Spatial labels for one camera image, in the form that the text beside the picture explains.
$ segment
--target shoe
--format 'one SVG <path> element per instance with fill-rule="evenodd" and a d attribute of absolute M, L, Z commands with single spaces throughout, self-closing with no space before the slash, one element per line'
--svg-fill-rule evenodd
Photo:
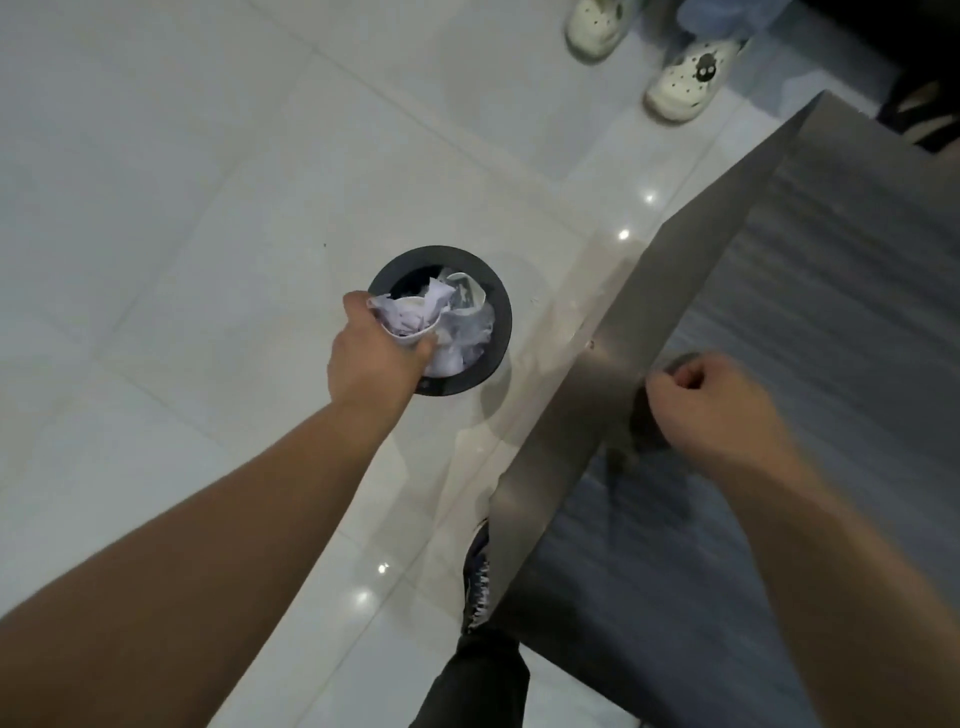
<path fill-rule="evenodd" d="M 647 89 L 647 106 L 667 121 L 689 121 L 710 103 L 730 76 L 746 40 L 691 43 Z"/>
<path fill-rule="evenodd" d="M 464 620 L 460 634 L 468 635 L 490 618 L 490 525 L 483 519 L 473 533 L 473 541 L 464 560 Z"/>
<path fill-rule="evenodd" d="M 579 0 L 566 19 L 566 42 L 575 54 L 601 61 L 627 35 L 639 7 L 639 0 Z"/>

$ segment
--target white tile floor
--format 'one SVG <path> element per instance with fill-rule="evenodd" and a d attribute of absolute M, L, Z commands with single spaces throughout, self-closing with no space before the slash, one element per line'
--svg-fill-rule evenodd
<path fill-rule="evenodd" d="M 597 66 L 571 4 L 6 4 L 0 611 L 322 406 L 340 295 L 457 245 L 513 293 L 509 366 L 415 400 L 216 724 L 413 716 L 468 533 L 624 260 L 818 91 L 869 113 L 895 73 L 795 4 L 666 126 L 638 100 L 669 3 Z M 528 657 L 528 725 L 633 724 Z"/>

